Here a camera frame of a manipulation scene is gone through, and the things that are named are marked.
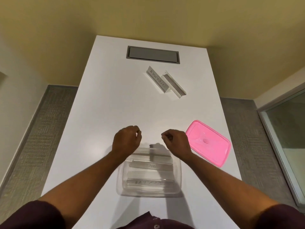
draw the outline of pink plastic lid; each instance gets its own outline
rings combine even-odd
[[[193,121],[185,133],[192,150],[212,164],[223,166],[231,149],[227,138],[198,120]]]

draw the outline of maroon shirt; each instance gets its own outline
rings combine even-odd
[[[32,201],[11,215],[0,229],[64,229],[65,221],[59,210],[43,201]],[[305,229],[305,216],[295,208],[279,204],[261,214],[255,229]],[[120,229],[193,229],[171,219],[159,219],[149,212],[134,219]]]

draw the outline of hand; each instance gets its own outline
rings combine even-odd
[[[169,129],[161,134],[166,147],[173,155],[180,158],[184,162],[188,161],[193,153],[189,144],[189,139],[185,132]]]
[[[112,153],[125,160],[139,147],[141,139],[142,135],[138,126],[122,128],[114,135]]]

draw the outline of clear plastic container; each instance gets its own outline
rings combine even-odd
[[[116,191],[135,197],[180,197],[181,161],[168,150],[139,148],[119,167]]]

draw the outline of shirt sleeve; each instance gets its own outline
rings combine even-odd
[[[264,211],[259,217],[255,229],[304,229],[305,215],[297,209],[278,204]]]
[[[0,225],[0,229],[64,229],[65,221],[59,210],[44,201],[32,201]]]

